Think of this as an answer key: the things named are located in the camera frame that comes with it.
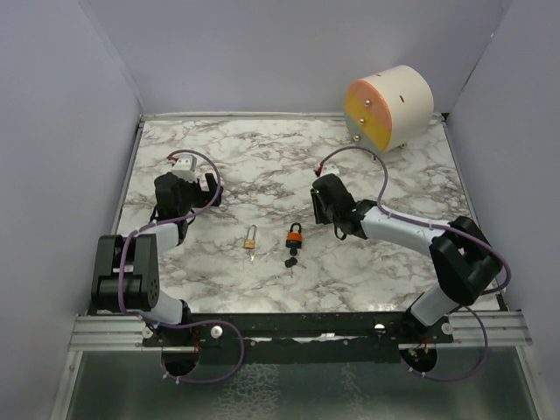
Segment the black keys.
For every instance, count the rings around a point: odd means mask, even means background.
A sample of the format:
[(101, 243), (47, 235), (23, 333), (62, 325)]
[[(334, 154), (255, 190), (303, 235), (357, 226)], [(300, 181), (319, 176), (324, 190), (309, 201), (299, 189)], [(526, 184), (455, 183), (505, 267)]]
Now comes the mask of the black keys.
[(306, 266), (295, 256), (292, 256), (285, 260), (284, 266), (288, 270), (288, 276), (290, 279), (296, 279), (300, 275), (303, 275), (306, 271)]

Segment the orange black padlock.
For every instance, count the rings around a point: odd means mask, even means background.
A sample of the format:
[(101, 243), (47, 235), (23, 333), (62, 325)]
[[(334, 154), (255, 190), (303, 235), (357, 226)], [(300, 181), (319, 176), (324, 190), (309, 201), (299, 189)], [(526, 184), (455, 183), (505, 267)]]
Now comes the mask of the orange black padlock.
[(302, 225), (298, 222), (292, 223), (286, 237), (285, 247), (290, 251), (291, 256), (296, 256), (302, 245)]

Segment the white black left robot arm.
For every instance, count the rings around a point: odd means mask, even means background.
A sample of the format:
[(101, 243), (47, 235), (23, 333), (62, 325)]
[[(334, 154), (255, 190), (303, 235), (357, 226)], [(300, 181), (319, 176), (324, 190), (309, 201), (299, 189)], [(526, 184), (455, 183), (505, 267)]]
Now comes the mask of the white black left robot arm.
[(163, 325), (174, 345), (193, 335), (188, 304), (163, 292), (158, 258), (183, 243), (201, 210), (221, 203), (223, 187), (212, 173), (186, 180), (171, 172), (154, 181), (156, 205), (147, 227), (129, 236), (103, 235), (97, 243), (91, 286), (91, 305), (97, 311), (133, 314)]

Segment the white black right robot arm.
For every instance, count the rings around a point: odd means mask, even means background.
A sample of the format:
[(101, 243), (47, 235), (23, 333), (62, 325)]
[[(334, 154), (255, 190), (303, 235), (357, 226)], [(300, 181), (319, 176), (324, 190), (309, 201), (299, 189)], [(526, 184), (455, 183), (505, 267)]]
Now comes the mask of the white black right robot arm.
[(437, 283), (411, 304), (402, 320), (403, 335), (410, 341), (425, 340), (443, 316), (473, 304), (502, 270), (487, 238), (468, 217), (431, 222), (383, 211), (377, 201), (354, 200), (334, 174), (313, 182), (311, 199), (316, 222), (332, 224), (339, 239), (352, 235), (390, 242), (432, 260)]

